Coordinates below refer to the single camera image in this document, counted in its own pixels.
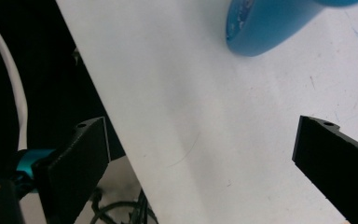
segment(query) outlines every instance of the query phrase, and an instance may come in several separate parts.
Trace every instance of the wire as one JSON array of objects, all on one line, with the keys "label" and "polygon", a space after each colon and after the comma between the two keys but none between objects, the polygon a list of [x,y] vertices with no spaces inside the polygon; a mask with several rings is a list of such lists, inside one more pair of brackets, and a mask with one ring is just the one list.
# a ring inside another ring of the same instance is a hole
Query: wire
[{"label": "wire", "polygon": [[[102,197],[103,197],[103,194],[102,194],[102,191],[100,189],[95,189],[91,194],[91,201],[92,201],[91,208],[92,208],[92,211],[94,211],[95,214],[100,212],[99,202],[100,202]],[[107,223],[107,224],[117,224],[110,216],[108,216],[105,213],[103,213],[99,217],[99,219],[102,220],[103,222]]]},{"label": "wire", "polygon": [[[110,210],[113,210],[115,208],[118,208],[118,207],[139,208],[139,204],[138,203],[133,203],[133,202],[111,203],[111,204],[107,205],[106,207],[101,208],[101,210],[98,213],[96,213],[95,216],[92,218],[90,224],[95,224],[97,222],[97,220],[100,218],[100,216],[102,216],[106,212],[108,212]],[[154,214],[154,212],[150,208],[147,208],[147,214],[151,218],[153,218],[153,220],[155,220],[156,223],[158,223],[156,215]]]},{"label": "wire", "polygon": [[19,118],[20,134],[18,150],[27,148],[27,123],[28,123],[28,105],[25,98],[24,88],[19,74],[19,70],[11,56],[10,50],[4,38],[0,34],[0,53],[7,68],[7,73],[13,89],[14,101],[16,103],[17,116]]},{"label": "wire", "polygon": [[143,224],[147,224],[147,214],[146,214],[146,211],[148,209],[147,207],[147,199],[146,199],[146,196],[145,196],[145,201],[144,201],[144,204],[141,205],[141,216],[144,218],[144,222]]},{"label": "wire", "polygon": [[141,189],[141,192],[139,193],[138,196],[138,207],[139,209],[134,209],[132,211],[132,214],[130,216],[130,224],[140,224],[142,217],[145,215],[145,210],[144,210],[144,203],[145,203],[145,194],[144,191]]}]

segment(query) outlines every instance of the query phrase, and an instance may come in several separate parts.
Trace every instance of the white cable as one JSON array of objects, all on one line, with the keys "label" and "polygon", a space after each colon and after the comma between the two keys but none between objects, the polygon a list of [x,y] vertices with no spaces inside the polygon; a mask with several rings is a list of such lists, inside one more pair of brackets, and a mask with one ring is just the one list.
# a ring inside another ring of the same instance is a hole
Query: white cable
[{"label": "white cable", "polygon": [[0,53],[5,62],[8,76],[10,78],[11,87],[13,89],[14,101],[16,103],[17,115],[19,117],[20,134],[19,134],[19,146],[18,150],[27,148],[27,123],[28,123],[28,105],[25,98],[24,88],[17,70],[17,66],[14,63],[13,57],[10,54],[10,50],[4,38],[0,34]]}]

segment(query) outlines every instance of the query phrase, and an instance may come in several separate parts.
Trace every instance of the blue object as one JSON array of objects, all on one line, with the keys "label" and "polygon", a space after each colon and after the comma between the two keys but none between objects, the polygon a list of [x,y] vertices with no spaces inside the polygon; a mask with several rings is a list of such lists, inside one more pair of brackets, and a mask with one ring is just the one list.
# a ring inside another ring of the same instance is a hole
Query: blue object
[{"label": "blue object", "polygon": [[25,154],[22,155],[21,160],[17,165],[17,171],[23,171],[27,173],[29,177],[34,179],[32,164],[42,158],[45,158],[53,151],[54,149],[26,149]]},{"label": "blue object", "polygon": [[358,0],[233,0],[227,15],[227,44],[235,53],[256,56],[293,35],[325,6]]}]

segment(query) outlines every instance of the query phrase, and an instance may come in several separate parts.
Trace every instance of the blue plastic toy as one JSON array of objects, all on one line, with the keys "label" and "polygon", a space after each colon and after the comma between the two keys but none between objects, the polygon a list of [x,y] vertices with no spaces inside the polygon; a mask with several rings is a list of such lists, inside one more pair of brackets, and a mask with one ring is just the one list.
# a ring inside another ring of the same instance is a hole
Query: blue plastic toy
[{"label": "blue plastic toy", "polygon": [[227,15],[227,44],[245,56],[262,54],[301,29],[324,7],[358,0],[233,0]]}]

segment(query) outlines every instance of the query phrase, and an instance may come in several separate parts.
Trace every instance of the pencil mark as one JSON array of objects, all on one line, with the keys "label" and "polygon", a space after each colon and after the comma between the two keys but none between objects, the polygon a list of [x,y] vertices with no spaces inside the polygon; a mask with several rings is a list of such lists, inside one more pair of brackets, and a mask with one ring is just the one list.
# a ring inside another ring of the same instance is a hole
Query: pencil mark
[{"label": "pencil mark", "polygon": [[352,22],[351,22],[350,14],[348,14],[348,12],[345,11],[345,15],[347,15],[348,20],[350,21],[351,29],[353,30],[354,34],[358,37],[358,31],[354,28],[354,26],[353,26],[353,24],[352,24]]},{"label": "pencil mark", "polygon": [[200,132],[199,132],[199,134],[197,134],[197,137],[196,137],[196,140],[195,140],[194,143],[193,143],[193,146],[192,146],[191,149],[185,154],[185,156],[184,156],[182,159],[180,159],[179,161],[177,161],[176,163],[167,166],[167,168],[172,167],[172,166],[174,166],[174,165],[176,165],[176,164],[179,164],[181,161],[183,161],[183,160],[190,154],[190,152],[193,150],[194,146],[196,145],[197,141],[199,140],[199,137],[200,137]]},{"label": "pencil mark", "polygon": [[354,103],[353,109],[356,109],[357,105],[358,105],[358,96],[357,96],[357,99],[356,99],[356,103]]},{"label": "pencil mark", "polygon": [[315,83],[313,83],[313,78],[312,77],[310,77],[310,82],[312,83],[313,89],[316,90],[315,89]]},{"label": "pencil mark", "polygon": [[338,115],[337,115],[337,111],[334,111],[334,113],[336,114],[336,119],[337,119],[338,122],[339,122],[339,118],[338,118]]}]

